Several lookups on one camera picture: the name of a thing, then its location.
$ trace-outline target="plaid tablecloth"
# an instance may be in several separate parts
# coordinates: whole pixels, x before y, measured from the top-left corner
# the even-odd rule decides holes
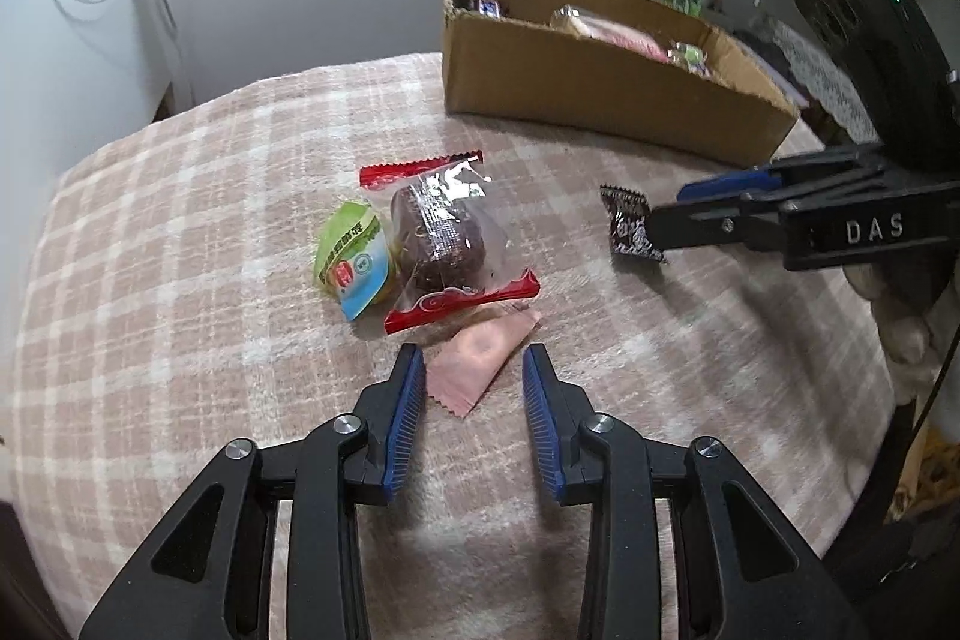
[[[814,145],[798,126],[784,152]],[[737,249],[613,263],[598,185],[656,203],[716,167],[572,129],[448,118],[440,57],[410,55],[258,82],[64,176],[32,261],[10,446],[17,509],[71,629],[229,439],[303,437],[386,378],[403,340],[429,357],[454,332],[350,325],[311,263],[359,167],[473,148],[541,279],[535,338],[560,376],[648,437],[718,435],[827,548],[893,405],[870,313],[842,275]],[[466,420],[428,402],[421,427],[398,503],[361,514],[374,636],[573,637],[587,512],[538,497],[520,357]],[[284,583],[280,551],[275,594]],[[282,622],[278,606],[274,637]]]

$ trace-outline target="brown cake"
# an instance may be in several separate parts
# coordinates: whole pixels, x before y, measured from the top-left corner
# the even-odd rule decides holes
[[[487,253],[480,226],[464,201],[429,193],[419,184],[394,194],[390,211],[400,244],[397,263],[419,295],[445,287],[479,287]]]

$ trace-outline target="brown cardboard box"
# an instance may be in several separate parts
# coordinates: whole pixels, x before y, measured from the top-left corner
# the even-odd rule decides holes
[[[498,0],[495,19],[443,0],[450,112],[534,119],[669,145],[749,167],[769,161],[798,116],[726,33],[651,0]],[[672,64],[548,27],[573,4],[654,36],[697,44],[724,87]]]

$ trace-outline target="black candy wrapper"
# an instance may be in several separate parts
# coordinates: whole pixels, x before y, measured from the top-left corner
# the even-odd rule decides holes
[[[602,185],[600,199],[610,216],[610,247],[614,253],[660,263],[666,260],[664,253],[647,239],[646,220],[650,215],[650,204],[646,196],[639,191]]]

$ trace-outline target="black cable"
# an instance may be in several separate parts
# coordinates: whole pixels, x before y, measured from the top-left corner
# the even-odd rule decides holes
[[[907,450],[913,447],[917,435],[920,434],[920,429],[923,429],[923,424],[925,424],[926,418],[930,415],[933,403],[937,400],[937,394],[940,393],[944,380],[947,380],[947,372],[949,372],[950,364],[953,362],[953,354],[957,352],[957,344],[960,344],[960,324],[957,325],[956,331],[953,332],[953,340],[950,342],[949,348],[947,348],[947,355],[944,356],[944,362],[940,366],[937,381],[933,384],[933,389],[930,389],[930,396],[926,399],[926,404],[923,405],[923,411],[920,413],[920,417],[917,418],[917,423],[914,424],[913,434],[910,435],[910,447],[907,448]]]

